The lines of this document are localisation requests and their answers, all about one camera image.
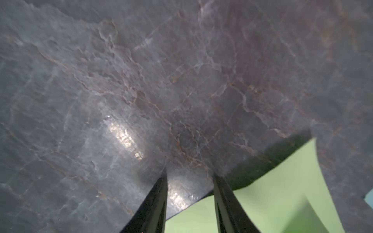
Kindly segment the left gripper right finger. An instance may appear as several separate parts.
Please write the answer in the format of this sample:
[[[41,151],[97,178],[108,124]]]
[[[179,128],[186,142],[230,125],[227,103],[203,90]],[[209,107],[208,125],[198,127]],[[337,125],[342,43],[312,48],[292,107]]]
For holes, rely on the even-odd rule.
[[[214,201],[219,233],[258,233],[223,177],[213,175]]]

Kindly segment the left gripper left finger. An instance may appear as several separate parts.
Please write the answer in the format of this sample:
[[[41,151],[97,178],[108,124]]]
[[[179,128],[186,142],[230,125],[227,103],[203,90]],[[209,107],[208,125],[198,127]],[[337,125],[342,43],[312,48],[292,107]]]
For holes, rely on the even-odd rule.
[[[164,171],[121,233],[164,233],[168,179]]]

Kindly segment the large green paper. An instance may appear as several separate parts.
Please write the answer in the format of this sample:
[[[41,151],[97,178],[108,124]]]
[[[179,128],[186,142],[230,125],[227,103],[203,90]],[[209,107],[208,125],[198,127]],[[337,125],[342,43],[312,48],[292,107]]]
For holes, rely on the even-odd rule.
[[[262,233],[344,232],[319,166],[316,139],[234,194]]]

